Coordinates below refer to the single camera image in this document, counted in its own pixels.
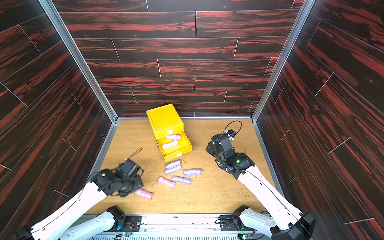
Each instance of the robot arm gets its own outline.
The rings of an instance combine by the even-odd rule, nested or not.
[[[84,188],[47,218],[33,225],[23,227],[16,232],[20,240],[57,240],[87,239],[99,232],[115,226],[120,230],[125,226],[125,213],[117,206],[79,226],[68,229],[79,217],[107,196],[125,197],[143,187],[141,176],[143,169],[127,159],[116,169],[105,169],[91,176]]]
[[[256,229],[276,240],[309,240],[316,222],[314,217],[310,213],[303,215],[278,193],[246,154],[235,152],[231,144],[235,135],[228,130],[213,136],[206,151],[216,158],[219,168],[251,190],[271,215],[267,217],[243,205],[233,213],[235,225]]]

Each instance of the yellow drawer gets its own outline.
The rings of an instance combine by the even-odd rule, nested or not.
[[[184,131],[177,132],[175,134],[181,134],[181,140],[179,141],[179,145],[169,147],[166,150],[162,148],[163,143],[172,142],[172,140],[168,140],[165,137],[156,140],[166,162],[169,162],[172,159],[175,159],[177,157],[180,157],[181,155],[186,154],[187,152],[192,151],[192,144],[188,140],[187,135],[184,133]]]
[[[184,124],[173,104],[148,110],[147,115],[155,139],[160,139],[184,130]]]

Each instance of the foam roll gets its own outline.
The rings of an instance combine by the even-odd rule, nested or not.
[[[174,166],[171,168],[166,168],[166,175],[174,173],[174,172],[178,172],[180,170],[181,170],[181,165],[177,165],[177,166]]]
[[[200,168],[192,168],[192,169],[185,169],[184,175],[192,176],[192,175],[201,175],[203,172]]]
[[[165,179],[163,177],[159,177],[157,182],[160,183],[160,184],[164,184],[165,186],[170,187],[170,188],[175,188],[175,186],[176,186],[175,182],[171,182],[170,180],[167,180],[167,179]]]
[[[138,189],[135,191],[135,195],[139,197],[143,197],[148,200],[152,200],[154,194],[144,189]]]
[[[187,184],[187,185],[191,184],[191,180],[186,177],[173,176],[172,181]]]
[[[167,164],[166,164],[166,168],[172,168],[172,167],[176,167],[177,165],[181,165],[181,162],[180,162],[180,160],[176,160],[176,161],[173,161],[173,162],[167,163]]]
[[[169,143],[163,143],[163,149],[166,150],[167,148],[170,148],[170,147],[173,147],[173,146],[177,146],[179,144],[179,142],[175,139],[173,140],[172,142],[169,142]]]
[[[169,136],[166,136],[166,139],[170,139],[170,140],[181,140],[181,135],[180,134],[172,134],[172,135],[169,135]]]

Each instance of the purple foam roll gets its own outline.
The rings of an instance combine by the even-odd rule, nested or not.
[[[180,165],[180,164],[181,164],[180,160],[176,160],[176,161],[167,163],[166,168],[176,167],[177,165]]]
[[[172,181],[187,184],[187,185],[191,184],[191,180],[186,177],[173,176]]]
[[[177,166],[174,166],[171,168],[166,168],[166,175],[174,173],[174,172],[178,172],[180,170],[181,170],[181,165],[177,165]]]
[[[200,168],[192,168],[192,169],[185,169],[184,175],[192,176],[192,175],[201,175],[203,172]]]

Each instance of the wooden floor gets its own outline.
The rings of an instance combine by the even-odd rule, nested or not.
[[[176,184],[170,189],[157,183],[163,176],[184,175],[180,172],[165,175],[165,161],[158,149],[149,121],[121,121],[101,169],[113,169],[123,163],[136,149],[143,150],[131,159],[144,170],[143,189],[154,193],[152,201],[130,194],[125,198],[107,197],[87,213],[100,214],[108,207],[119,206],[126,213],[226,213],[233,212],[242,204],[255,211],[265,208],[238,180],[217,167],[214,157],[205,148],[211,137],[220,134],[232,120],[183,120],[184,131],[192,143],[192,152],[181,156],[183,169],[201,168],[203,174],[192,176],[191,185]],[[258,138],[250,119],[241,120],[243,127],[232,141],[237,152],[246,153],[274,186]],[[235,131],[239,123],[230,125]]]

